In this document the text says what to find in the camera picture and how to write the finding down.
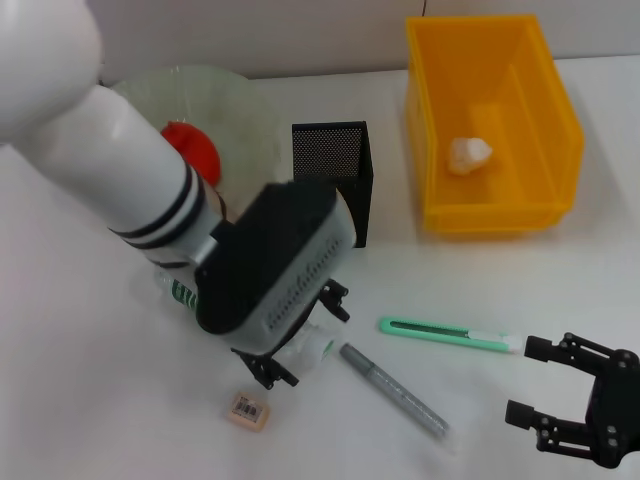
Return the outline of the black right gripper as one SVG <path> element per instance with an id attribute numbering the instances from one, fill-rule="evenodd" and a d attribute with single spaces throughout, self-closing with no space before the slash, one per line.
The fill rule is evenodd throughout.
<path id="1" fill-rule="evenodd" d="M 537 435 L 541 452 L 591 452 L 604 468 L 617 468 L 639 451 L 639 357 L 612 350 L 571 332 L 557 345 L 537 336 L 527 338 L 524 356 L 571 366 L 595 377 L 583 423 L 563 420 L 509 400 L 505 422 Z"/>

